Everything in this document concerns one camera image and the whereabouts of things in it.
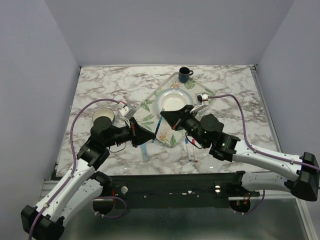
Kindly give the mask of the light blue highlighter body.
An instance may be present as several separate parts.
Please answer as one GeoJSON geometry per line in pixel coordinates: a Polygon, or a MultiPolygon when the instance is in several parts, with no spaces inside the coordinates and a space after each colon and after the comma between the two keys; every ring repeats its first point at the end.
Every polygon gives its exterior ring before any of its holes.
{"type": "Polygon", "coordinates": [[[140,146],[141,149],[141,153],[142,153],[142,159],[144,162],[148,162],[149,161],[149,156],[148,156],[148,151],[147,151],[147,145],[146,143],[143,143],[140,146]]]}

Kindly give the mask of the transparent blue pen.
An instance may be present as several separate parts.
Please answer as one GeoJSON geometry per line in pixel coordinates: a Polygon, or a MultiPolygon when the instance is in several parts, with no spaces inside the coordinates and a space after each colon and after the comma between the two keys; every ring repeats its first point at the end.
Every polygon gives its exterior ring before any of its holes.
{"type": "Polygon", "coordinates": [[[157,134],[158,134],[158,131],[159,131],[159,129],[160,129],[162,119],[163,119],[163,117],[160,116],[160,117],[159,117],[159,120],[158,120],[158,123],[157,123],[157,126],[156,126],[156,129],[155,129],[154,138],[153,138],[152,141],[151,141],[152,144],[155,142],[155,140],[156,140],[156,138],[157,138],[157,134]]]}

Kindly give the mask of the white blue acrylic marker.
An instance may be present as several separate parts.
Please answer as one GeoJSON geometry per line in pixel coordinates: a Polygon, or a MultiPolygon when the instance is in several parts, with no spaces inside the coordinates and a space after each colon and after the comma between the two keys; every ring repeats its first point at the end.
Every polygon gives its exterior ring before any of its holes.
{"type": "Polygon", "coordinates": [[[189,161],[189,162],[192,162],[189,144],[186,144],[186,143],[185,143],[185,147],[186,147],[186,152],[187,152],[188,161],[189,161]]]}

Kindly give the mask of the white red acrylic marker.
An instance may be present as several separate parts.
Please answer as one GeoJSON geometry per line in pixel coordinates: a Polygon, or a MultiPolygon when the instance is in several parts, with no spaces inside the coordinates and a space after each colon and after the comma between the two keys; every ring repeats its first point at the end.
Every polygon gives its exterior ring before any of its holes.
{"type": "Polygon", "coordinates": [[[194,162],[197,163],[198,162],[198,156],[197,156],[197,148],[196,148],[196,141],[195,144],[193,144],[193,156],[194,156],[194,162]]]}

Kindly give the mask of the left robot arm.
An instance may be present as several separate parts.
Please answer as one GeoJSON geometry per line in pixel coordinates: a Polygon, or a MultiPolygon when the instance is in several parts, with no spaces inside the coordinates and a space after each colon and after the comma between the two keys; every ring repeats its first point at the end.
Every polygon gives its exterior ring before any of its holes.
{"type": "Polygon", "coordinates": [[[96,197],[110,194],[110,177],[98,171],[110,155],[109,147],[126,142],[137,147],[154,138],[155,134],[139,126],[133,117],[123,127],[114,126],[106,116],[96,118],[73,166],[41,201],[21,211],[22,227],[29,239],[60,239],[67,223],[81,208],[96,197]]]}

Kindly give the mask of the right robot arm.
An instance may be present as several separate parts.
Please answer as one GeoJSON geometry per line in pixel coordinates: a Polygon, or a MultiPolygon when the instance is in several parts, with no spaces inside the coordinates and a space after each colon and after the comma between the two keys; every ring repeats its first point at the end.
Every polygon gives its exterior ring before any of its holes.
{"type": "Polygon", "coordinates": [[[314,154],[304,152],[294,155],[258,148],[224,133],[224,124],[211,113],[197,120],[193,108],[193,105],[185,105],[179,110],[162,110],[160,115],[173,130],[185,130],[202,148],[209,149],[209,154],[217,160],[246,163],[265,169],[272,176],[261,184],[263,190],[267,185],[283,179],[279,190],[289,191],[296,198],[309,202],[318,199],[320,167],[314,154]]]}

